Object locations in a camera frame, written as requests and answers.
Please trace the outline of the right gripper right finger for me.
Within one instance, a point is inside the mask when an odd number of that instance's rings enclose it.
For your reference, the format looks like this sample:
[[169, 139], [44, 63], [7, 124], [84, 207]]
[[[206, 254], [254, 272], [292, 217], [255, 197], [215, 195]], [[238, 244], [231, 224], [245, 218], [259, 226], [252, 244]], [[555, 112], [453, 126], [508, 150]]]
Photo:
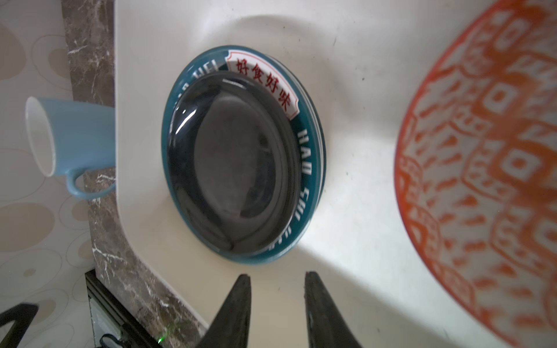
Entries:
[[309, 347], [361, 347], [315, 271], [305, 275]]

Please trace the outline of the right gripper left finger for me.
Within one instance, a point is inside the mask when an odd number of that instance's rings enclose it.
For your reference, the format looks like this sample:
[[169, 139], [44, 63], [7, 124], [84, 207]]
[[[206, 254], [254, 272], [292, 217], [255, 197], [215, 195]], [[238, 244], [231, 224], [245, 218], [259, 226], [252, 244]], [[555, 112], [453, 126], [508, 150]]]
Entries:
[[252, 288], [241, 274], [197, 347], [246, 348], [249, 339]]

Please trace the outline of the red patterned bowl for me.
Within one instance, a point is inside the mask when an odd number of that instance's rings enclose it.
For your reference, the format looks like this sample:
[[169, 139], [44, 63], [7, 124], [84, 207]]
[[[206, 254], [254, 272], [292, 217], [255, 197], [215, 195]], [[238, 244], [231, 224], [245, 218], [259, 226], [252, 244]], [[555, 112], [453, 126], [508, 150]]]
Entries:
[[499, 1], [404, 118], [395, 192], [445, 290], [512, 347], [556, 346], [556, 3]]

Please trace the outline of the blue white mug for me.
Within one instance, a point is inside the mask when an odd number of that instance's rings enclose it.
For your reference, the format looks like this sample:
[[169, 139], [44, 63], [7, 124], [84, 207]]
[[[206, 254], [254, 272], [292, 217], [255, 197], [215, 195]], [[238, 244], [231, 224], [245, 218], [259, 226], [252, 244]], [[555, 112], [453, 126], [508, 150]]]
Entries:
[[26, 132], [39, 170], [46, 177], [64, 176], [67, 190], [83, 200], [113, 192], [85, 192], [76, 181], [88, 171], [115, 167], [115, 108], [80, 101], [29, 97]]

